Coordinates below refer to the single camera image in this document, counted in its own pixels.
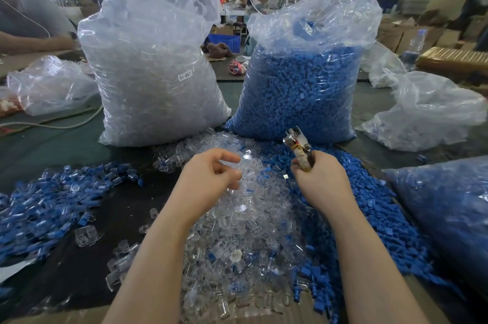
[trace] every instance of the person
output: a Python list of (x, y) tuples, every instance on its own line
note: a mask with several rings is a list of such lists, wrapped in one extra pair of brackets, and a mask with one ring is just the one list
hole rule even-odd
[[(312, 171), (292, 161), (307, 201), (329, 221), (337, 242), (351, 324), (428, 323), (376, 232), (356, 203), (344, 168), (314, 151)], [(223, 149), (195, 155), (183, 168), (166, 205), (149, 229), (103, 324), (177, 323), (184, 245), (190, 228), (226, 189), (238, 189), (240, 170), (220, 161), (240, 157)]]
[(76, 29), (52, 0), (0, 0), (0, 53), (75, 49)]

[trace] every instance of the blue plastic crate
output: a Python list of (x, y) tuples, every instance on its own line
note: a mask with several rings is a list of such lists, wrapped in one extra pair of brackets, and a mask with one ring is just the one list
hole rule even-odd
[(218, 34), (210, 34), (208, 39), (211, 43), (225, 43), (229, 46), (229, 49), (232, 53), (240, 53), (241, 52), (241, 37), (234, 36), (234, 35), (218, 35)]

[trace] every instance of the forearm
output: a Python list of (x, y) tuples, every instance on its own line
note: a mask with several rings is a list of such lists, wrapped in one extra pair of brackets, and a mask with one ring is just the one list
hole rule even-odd
[(329, 218), (351, 324), (428, 323), (380, 238), (358, 207)]
[(0, 32), (0, 53), (4, 54), (53, 52), (72, 48), (73, 42), (68, 37), (38, 39), (34, 37), (16, 37)]
[(146, 234), (103, 324), (177, 323), (188, 227), (164, 208)]

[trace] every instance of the water bottle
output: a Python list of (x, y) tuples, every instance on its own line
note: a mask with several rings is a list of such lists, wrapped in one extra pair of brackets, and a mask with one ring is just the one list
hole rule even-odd
[(417, 35), (410, 41), (408, 49), (400, 57), (408, 72), (415, 70), (415, 62), (417, 62), (424, 47), (426, 33), (426, 29), (419, 30)]

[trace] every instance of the bag of clear plastic parts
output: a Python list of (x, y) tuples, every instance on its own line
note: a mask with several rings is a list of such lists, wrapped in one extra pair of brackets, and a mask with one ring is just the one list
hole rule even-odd
[(381, 13), (376, 0), (302, 0), (253, 14), (247, 25), (258, 44), (225, 128), (257, 140), (281, 140), (297, 125), (312, 143), (354, 137), (354, 87)]
[(200, 45), (220, 22), (219, 0), (104, 0), (78, 35), (105, 113), (102, 144), (185, 138), (230, 116)]
[(443, 257), (488, 296), (488, 156), (384, 172)]
[(406, 74), (402, 61), (386, 46), (375, 41), (361, 59), (361, 68), (368, 73), (369, 82), (374, 88), (393, 87), (397, 74)]
[(396, 104), (356, 127), (389, 149), (416, 152), (467, 139), (486, 121), (488, 103), (479, 93), (425, 72), (395, 75)]
[(97, 83), (80, 65), (56, 56), (44, 56), (23, 71), (9, 72), (7, 85), (31, 116), (76, 108), (98, 94)]

